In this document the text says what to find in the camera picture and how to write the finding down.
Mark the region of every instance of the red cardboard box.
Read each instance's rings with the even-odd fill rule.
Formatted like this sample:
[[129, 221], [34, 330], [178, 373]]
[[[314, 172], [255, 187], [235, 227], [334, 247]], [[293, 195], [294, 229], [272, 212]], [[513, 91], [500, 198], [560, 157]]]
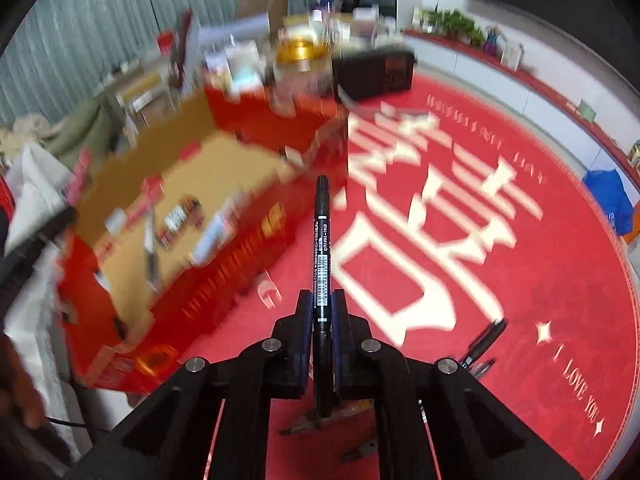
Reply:
[[[78, 205], [58, 287], [82, 384], [150, 392], [170, 376], [191, 342], [215, 330], [236, 294], [292, 243], [312, 210], [318, 174], [329, 176], [334, 193], [344, 186], [346, 142], [346, 112], [331, 102], [304, 98], [291, 114], [274, 111], [265, 92], [233, 102], [207, 89], [143, 130], [132, 152], [108, 160]], [[250, 193], [236, 235], [205, 267], [187, 263], [201, 234], [195, 228], [185, 229], [175, 251], [158, 249], [159, 294], [146, 283], [144, 221], [114, 236], [105, 226], [114, 211], [144, 199], [143, 182], [155, 175], [164, 182], [158, 219], [180, 194], [197, 194], [206, 225], [238, 187]]]

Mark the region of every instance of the white wall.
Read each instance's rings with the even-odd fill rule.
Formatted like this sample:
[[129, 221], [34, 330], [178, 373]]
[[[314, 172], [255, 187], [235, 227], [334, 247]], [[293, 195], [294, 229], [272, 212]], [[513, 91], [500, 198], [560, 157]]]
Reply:
[[507, 38], [522, 43], [524, 65], [574, 104], [584, 99], [596, 122], [627, 152], [640, 139], [640, 97], [595, 54], [532, 18], [481, 0], [398, 0], [399, 24], [407, 26], [416, 5], [459, 8], [481, 26], [497, 24]]

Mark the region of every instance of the silver bolt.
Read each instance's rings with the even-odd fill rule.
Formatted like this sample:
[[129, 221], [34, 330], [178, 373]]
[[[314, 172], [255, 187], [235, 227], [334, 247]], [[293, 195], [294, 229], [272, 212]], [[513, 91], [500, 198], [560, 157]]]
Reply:
[[380, 341], [377, 339], [365, 339], [360, 345], [365, 352], [373, 354], [382, 348]]
[[458, 363], [448, 357], [446, 359], [440, 359], [440, 361], [438, 361], [438, 370], [443, 374], [451, 375], [458, 370]]
[[207, 362], [202, 357], [192, 357], [184, 364], [184, 367], [190, 372], [199, 372], [206, 365]]
[[280, 350], [280, 348], [282, 348], [282, 343], [279, 339], [276, 339], [274, 337], [265, 339], [262, 342], [262, 349], [266, 350], [267, 352], [275, 352], [276, 350]]

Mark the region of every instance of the red table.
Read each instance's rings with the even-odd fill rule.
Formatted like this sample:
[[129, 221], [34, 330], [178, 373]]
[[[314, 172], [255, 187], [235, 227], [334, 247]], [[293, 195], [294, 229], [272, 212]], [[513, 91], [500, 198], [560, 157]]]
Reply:
[[[427, 361], [460, 357], [490, 320], [508, 318], [482, 358], [497, 360], [482, 382], [593, 477], [638, 386], [638, 304], [614, 233], [564, 164], [501, 113], [420, 76], [385, 103], [375, 119], [350, 118], [350, 182], [332, 211], [333, 286], [374, 337]], [[425, 115], [406, 119], [393, 107]], [[189, 356], [236, 356], [311, 287], [310, 218], [270, 281]], [[311, 404], [273, 403], [267, 478], [376, 478], [375, 456], [339, 461], [373, 436], [370, 413], [278, 434]]]

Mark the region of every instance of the blue bag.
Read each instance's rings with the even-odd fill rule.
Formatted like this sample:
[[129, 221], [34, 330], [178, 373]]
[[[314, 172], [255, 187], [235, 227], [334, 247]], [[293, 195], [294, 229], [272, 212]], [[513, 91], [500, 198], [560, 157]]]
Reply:
[[626, 196], [617, 171], [587, 171], [582, 183], [600, 204], [609, 224], [618, 236], [630, 233], [634, 224], [634, 208]]

